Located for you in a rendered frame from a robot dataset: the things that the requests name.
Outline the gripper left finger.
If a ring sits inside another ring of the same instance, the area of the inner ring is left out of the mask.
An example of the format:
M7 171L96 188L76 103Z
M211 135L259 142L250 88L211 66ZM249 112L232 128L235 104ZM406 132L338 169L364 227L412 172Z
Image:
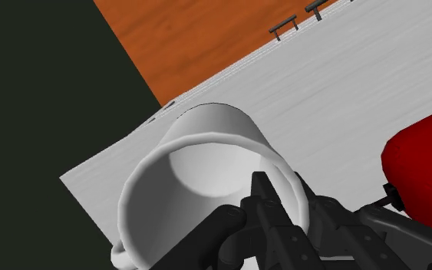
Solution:
M241 270L251 257L259 270L325 270L264 172L252 174L240 207L217 207L150 270Z

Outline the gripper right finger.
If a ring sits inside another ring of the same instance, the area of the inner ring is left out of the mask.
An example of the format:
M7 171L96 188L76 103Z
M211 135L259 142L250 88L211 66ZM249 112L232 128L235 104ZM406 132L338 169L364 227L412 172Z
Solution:
M392 184L354 212L302 186L310 226L294 270L432 270L432 228L401 215L405 204Z

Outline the white mug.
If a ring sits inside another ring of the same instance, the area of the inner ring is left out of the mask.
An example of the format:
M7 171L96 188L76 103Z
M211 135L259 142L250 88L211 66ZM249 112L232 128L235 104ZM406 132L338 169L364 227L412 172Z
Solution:
M266 172L291 221L308 230L301 180L253 120L228 104L190 108L124 184L112 264L148 270L216 207L249 196L255 171Z

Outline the white chest of drawers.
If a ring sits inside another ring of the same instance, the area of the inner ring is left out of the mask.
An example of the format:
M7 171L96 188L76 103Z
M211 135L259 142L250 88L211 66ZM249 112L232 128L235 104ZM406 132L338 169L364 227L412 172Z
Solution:
M357 209L382 194L386 142L432 114L432 0L337 0L66 172L109 255L131 173L181 114L210 103L246 113L301 183Z

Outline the red rounded object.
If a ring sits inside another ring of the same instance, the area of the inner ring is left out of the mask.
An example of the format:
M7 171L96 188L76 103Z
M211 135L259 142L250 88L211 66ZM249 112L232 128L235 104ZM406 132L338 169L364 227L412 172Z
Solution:
M399 192L404 211L432 228L432 114L386 142L381 166Z

